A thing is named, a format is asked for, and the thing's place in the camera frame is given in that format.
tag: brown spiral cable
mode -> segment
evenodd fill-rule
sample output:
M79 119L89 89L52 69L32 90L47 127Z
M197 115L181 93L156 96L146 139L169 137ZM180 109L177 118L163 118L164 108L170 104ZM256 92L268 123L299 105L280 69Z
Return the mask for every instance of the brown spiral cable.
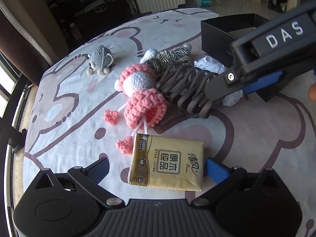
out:
M186 113L206 119L215 103L205 95L205 84L218 76L209 70L194 68L181 64L174 69L171 64L165 71L155 88L163 94L166 100Z

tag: brown curtain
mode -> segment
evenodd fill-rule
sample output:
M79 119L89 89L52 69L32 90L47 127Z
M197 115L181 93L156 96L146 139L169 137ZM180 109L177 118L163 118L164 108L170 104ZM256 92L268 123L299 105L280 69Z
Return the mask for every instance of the brown curtain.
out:
M65 36L45 0L1 0L0 9L50 65L69 54Z
M44 57L26 40L0 11L0 51L37 86L50 68Z

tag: braided rope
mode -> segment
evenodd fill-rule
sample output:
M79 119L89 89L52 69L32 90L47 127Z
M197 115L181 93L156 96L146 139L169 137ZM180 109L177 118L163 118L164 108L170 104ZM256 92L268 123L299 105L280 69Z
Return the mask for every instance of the braided rope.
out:
M159 79L172 63L182 62L182 64L190 65L190 55L191 52L185 46L179 46L170 51L159 52L156 57L147 61L146 64L154 70L156 79ZM171 71L176 70L177 67L178 65L174 66Z

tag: crocheted mouse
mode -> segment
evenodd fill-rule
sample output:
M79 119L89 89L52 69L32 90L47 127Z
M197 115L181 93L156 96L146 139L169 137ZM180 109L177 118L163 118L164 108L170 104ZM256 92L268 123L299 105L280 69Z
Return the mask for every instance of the crocheted mouse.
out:
M118 140L116 147L123 154L132 154L133 136L139 129L154 127L164 117L167 106L165 98L154 89L155 75L146 64L134 64L127 67L115 82L115 89L125 93L129 100L117 111L104 111L104 120L115 125L119 113L125 108L124 117L127 125L134 130L123 141Z
M114 59L111 51L101 45L97 49L93 50L88 56L90 61L87 75L92 75L94 71L97 71L98 75L108 74L110 72L109 66L113 63Z

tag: crocheted pink leg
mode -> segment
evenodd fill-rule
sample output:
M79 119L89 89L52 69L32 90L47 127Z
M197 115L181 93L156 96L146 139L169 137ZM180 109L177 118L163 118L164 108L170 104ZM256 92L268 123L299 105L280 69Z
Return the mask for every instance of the crocheted pink leg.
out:
M133 138L131 136L126 137L123 141L118 140L116 142L116 148L123 154L133 153Z
M110 125L115 125L117 122L117 118L119 116L119 113L117 111L110 111L109 109L106 109L104 111L104 121L108 122Z

